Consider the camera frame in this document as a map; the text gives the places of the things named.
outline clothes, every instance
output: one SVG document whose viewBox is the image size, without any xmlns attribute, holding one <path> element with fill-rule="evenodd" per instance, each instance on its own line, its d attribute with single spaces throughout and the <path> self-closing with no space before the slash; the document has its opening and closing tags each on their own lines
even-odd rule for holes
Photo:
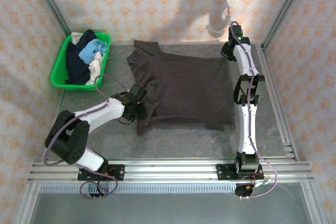
<svg viewBox="0 0 336 224">
<path fill-rule="evenodd" d="M 228 61 L 167 54 L 156 42 L 134 42 L 127 58 L 137 85 L 146 88 L 148 118 L 137 133 L 151 127 L 201 127 L 224 130 L 234 125 Z"/>
<path fill-rule="evenodd" d="M 107 50 L 107 42 L 94 39 L 90 41 L 86 47 L 79 53 L 79 57 L 86 63 L 90 64 L 93 61 L 94 56 L 97 52 L 100 52 L 102 55 L 105 54 Z"/>
<path fill-rule="evenodd" d="M 72 43 L 76 45 L 79 39 L 82 37 L 82 33 L 71 33 Z"/>
<path fill-rule="evenodd" d="M 90 79 L 89 65 L 79 58 L 79 53 L 96 35 L 92 30 L 87 30 L 79 42 L 74 45 L 69 42 L 66 51 L 66 68 L 68 70 L 69 79 L 65 81 L 66 84 L 82 84 L 84 85 Z"/>
<path fill-rule="evenodd" d="M 86 83 L 86 85 L 93 85 L 94 79 L 100 75 L 101 67 L 103 65 L 104 57 L 101 55 L 100 52 L 96 53 L 93 61 L 89 65 L 90 70 L 90 80 Z"/>
</svg>

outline cable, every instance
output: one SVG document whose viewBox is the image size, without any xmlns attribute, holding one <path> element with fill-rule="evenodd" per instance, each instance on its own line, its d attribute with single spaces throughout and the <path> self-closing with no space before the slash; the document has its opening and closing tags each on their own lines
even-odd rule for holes
<svg viewBox="0 0 336 224">
<path fill-rule="evenodd" d="M 79 119 L 79 118 L 81 118 L 81 117 L 83 117 L 83 116 L 86 116 L 86 115 L 89 115 L 89 114 L 93 114 L 93 113 L 95 113 L 95 112 L 98 112 L 98 111 L 100 111 L 100 110 L 106 108 L 106 107 L 109 105 L 109 97 L 108 97 L 106 94 L 104 94 L 104 93 L 97 87 L 97 80 L 98 80 L 99 77 L 102 77 L 102 76 L 106 76 L 106 77 L 110 77 L 110 78 L 112 78 L 112 79 L 115 80 L 117 83 L 119 83 L 119 84 L 125 89 L 125 91 L 127 92 L 127 88 L 126 88 L 126 87 L 125 87 L 119 80 L 117 80 L 115 77 L 110 76 L 109 74 L 100 74 L 100 75 L 96 76 L 96 78 L 95 78 L 95 80 L 94 80 L 94 82 L 93 82 L 94 87 L 96 88 L 97 92 L 100 93 L 100 94 L 106 99 L 106 103 L 105 103 L 103 106 L 101 106 L 101 107 L 99 107 L 99 108 L 97 108 L 97 109 L 94 109 L 94 110 L 91 110 L 91 111 L 89 111 L 89 112 L 87 112 L 87 113 L 83 113 L 83 114 L 80 114 L 80 115 L 78 115 L 78 116 L 75 116 L 73 119 L 71 119 L 69 122 L 67 122 L 66 124 L 64 124 L 64 125 L 59 129 L 59 131 L 58 131 L 58 132 L 55 134 L 55 136 L 51 139 L 51 141 L 50 141 L 50 143 L 49 143 L 49 145 L 48 145 L 48 147 L 46 148 L 46 151 L 45 151 L 45 153 L 44 153 L 44 156 L 43 156 L 43 163 L 44 163 L 46 166 L 49 166 L 49 167 L 50 167 L 50 166 L 54 166 L 54 165 L 57 165 L 57 164 L 63 162 L 63 160 L 60 160 L 60 161 L 57 161 L 57 162 L 54 162 L 54 163 L 48 163 L 48 156 L 49 156 L 50 150 L 51 150 L 52 146 L 54 145 L 54 143 L 56 142 L 57 138 L 60 136 L 60 134 L 61 134 L 61 133 L 62 133 L 62 132 L 63 132 L 63 131 L 64 131 L 64 130 L 71 124 L 71 123 L 73 123 L 75 120 L 77 120 L 77 119 Z M 112 191 L 108 192 L 107 194 L 105 194 L 104 196 L 100 196 L 100 197 L 99 197 L 100 199 L 102 199 L 102 198 L 106 198 L 106 197 L 110 196 L 110 195 L 116 190 L 116 188 L 118 187 L 118 181 L 117 181 L 115 178 L 113 178 L 112 176 L 107 175 L 107 174 L 103 174 L 103 173 L 95 172 L 95 171 L 93 171 L 93 170 L 91 170 L 91 169 L 89 169 L 89 168 L 87 168 L 87 167 L 84 167 L 84 166 L 82 166 L 81 168 L 87 170 L 87 171 L 90 172 L 90 173 L 93 173 L 93 174 L 96 174 L 96 175 L 99 175 L 99 176 L 103 176 L 103 177 L 109 178 L 109 179 L 111 179 L 111 180 L 113 180 L 113 181 L 115 182 L 116 185 L 115 185 L 114 189 L 113 189 Z M 90 198 L 90 197 L 85 196 L 85 195 L 82 193 L 81 190 L 82 190 L 83 186 L 84 186 L 85 184 L 87 184 L 87 183 L 95 184 L 95 185 L 98 186 L 100 189 L 106 191 L 106 189 L 105 189 L 104 187 L 102 187 L 101 185 L 99 185 L 98 183 L 93 182 L 93 181 L 90 181 L 90 180 L 89 180 L 89 181 L 86 181 L 86 182 L 84 182 L 84 183 L 80 186 L 80 188 L 79 188 L 79 194 L 80 194 L 83 198 L 85 198 L 85 199 L 95 199 L 95 197 Z"/>
<path fill-rule="evenodd" d="M 232 36 L 235 38 L 235 40 L 238 42 L 238 44 L 240 45 L 240 47 L 243 49 L 245 55 L 247 56 L 247 59 L 248 59 L 248 64 L 249 64 L 249 70 L 250 72 L 252 73 L 252 76 L 251 76 L 251 80 L 250 80 L 250 83 L 249 83 L 249 86 L 248 86 L 248 90 L 247 90 L 247 106 L 248 106 L 248 117 L 249 117 L 249 126 L 248 126 L 248 138 L 250 139 L 250 143 L 251 143 L 251 146 L 253 148 L 253 150 L 255 151 L 255 153 L 257 154 L 257 156 L 262 160 L 264 161 L 269 167 L 272 168 L 272 170 L 274 171 L 275 173 L 275 180 L 274 180 L 274 184 L 272 185 L 272 187 L 262 193 L 262 194 L 259 194 L 259 195 L 253 195 L 253 196 L 249 196 L 249 197 L 242 197 L 243 199 L 249 199 L 249 198 L 256 198 L 256 197 L 260 197 L 260 196 L 263 196 L 265 194 L 268 194 L 270 191 L 272 191 L 275 186 L 277 185 L 277 181 L 278 181 L 278 172 L 277 170 L 275 169 L 275 167 L 273 165 L 271 165 L 268 161 L 266 161 L 262 155 L 258 152 L 257 148 L 255 147 L 253 141 L 252 141 L 252 122 L 251 122 L 251 119 L 252 119 L 252 111 L 251 111 L 251 104 L 250 104 L 250 98 L 251 98 L 251 89 L 252 89 L 252 86 L 253 86 L 253 79 L 254 79 L 254 71 L 252 69 L 252 62 L 251 62 L 251 59 L 250 59 L 250 56 L 248 55 L 248 52 L 246 51 L 245 47 L 243 46 L 243 44 L 239 41 L 239 39 L 237 38 L 237 36 L 234 34 L 233 32 L 233 27 L 232 25 L 233 24 L 238 24 L 238 22 L 236 21 L 232 21 L 231 22 L 231 25 L 230 25 L 230 30 L 231 30 L 231 34 Z"/>
</svg>

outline patterned wallpaper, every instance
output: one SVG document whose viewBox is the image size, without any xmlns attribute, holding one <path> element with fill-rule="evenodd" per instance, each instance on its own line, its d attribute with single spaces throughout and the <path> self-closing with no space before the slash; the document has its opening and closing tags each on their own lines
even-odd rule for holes
<svg viewBox="0 0 336 224">
<path fill-rule="evenodd" d="M 301 159 L 336 223 L 336 0 L 297 0 L 267 52 Z"/>
<path fill-rule="evenodd" d="M 13 223 L 58 109 L 49 76 L 65 35 L 44 0 L 0 5 L 0 223 Z"/>
<path fill-rule="evenodd" d="M 285 0 L 56 0 L 72 31 L 104 30 L 114 41 L 227 40 L 230 20 L 264 42 Z"/>
</svg>

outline plastic basket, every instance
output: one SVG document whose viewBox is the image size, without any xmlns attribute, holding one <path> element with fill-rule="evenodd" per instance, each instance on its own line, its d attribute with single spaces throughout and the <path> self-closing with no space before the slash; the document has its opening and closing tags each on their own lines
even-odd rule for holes
<svg viewBox="0 0 336 224">
<path fill-rule="evenodd" d="M 100 39 L 101 41 L 107 42 L 107 50 L 105 52 L 105 56 L 103 59 L 103 64 L 101 67 L 101 74 L 105 72 L 105 67 L 107 63 L 107 59 L 109 57 L 109 51 L 110 51 L 110 45 L 111 45 L 111 37 L 107 34 L 104 33 L 96 33 L 97 39 Z M 50 81 L 51 84 L 53 84 L 55 87 L 58 88 L 64 88 L 66 90 L 72 90 L 72 91 L 95 91 L 95 86 L 94 85 L 74 85 L 74 84 L 66 84 L 65 80 L 68 79 L 68 70 L 66 69 L 66 51 L 67 51 L 67 46 L 68 42 L 71 41 L 71 35 L 69 35 L 61 48 L 61 51 L 59 52 L 59 55 L 57 57 L 56 63 L 54 65 L 54 69 L 52 70 L 51 76 L 50 76 Z M 103 77 L 100 77 L 99 80 L 97 81 L 97 86 L 98 88 L 101 88 L 101 84 L 103 82 Z"/>
</svg>

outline glass panel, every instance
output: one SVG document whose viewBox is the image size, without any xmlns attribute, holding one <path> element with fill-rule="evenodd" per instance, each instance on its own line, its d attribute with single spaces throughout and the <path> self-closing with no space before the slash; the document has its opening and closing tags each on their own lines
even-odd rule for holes
<svg viewBox="0 0 336 224">
<path fill-rule="evenodd" d="M 261 186 L 260 194 L 271 185 Z M 79 194 L 38 195 L 31 224 L 59 223 L 311 223 L 299 183 L 239 200 L 234 194 L 114 194 L 102 201 Z"/>
<path fill-rule="evenodd" d="M 198 57 L 222 57 L 222 45 L 163 45 L 161 50 L 179 55 Z M 126 58 L 133 46 L 112 46 L 106 73 L 117 77 L 127 87 L 134 84 L 134 77 Z M 253 52 L 254 63 L 261 73 L 260 63 Z M 238 65 L 230 62 L 230 82 L 233 87 L 239 78 Z M 121 92 L 120 86 L 105 78 L 102 91 L 107 95 Z M 96 92 L 66 91 L 60 110 L 81 111 L 103 102 Z M 239 126 L 238 113 L 236 125 Z M 137 136 L 136 122 L 122 125 L 110 121 L 95 129 L 88 139 L 88 147 L 107 159 L 114 158 L 161 158 L 161 157 L 235 157 L 239 141 L 239 129 L 213 131 L 201 129 L 152 129 L 144 136 Z M 256 117 L 257 146 L 263 156 L 285 156 L 275 115 L 266 86 Z"/>
</svg>

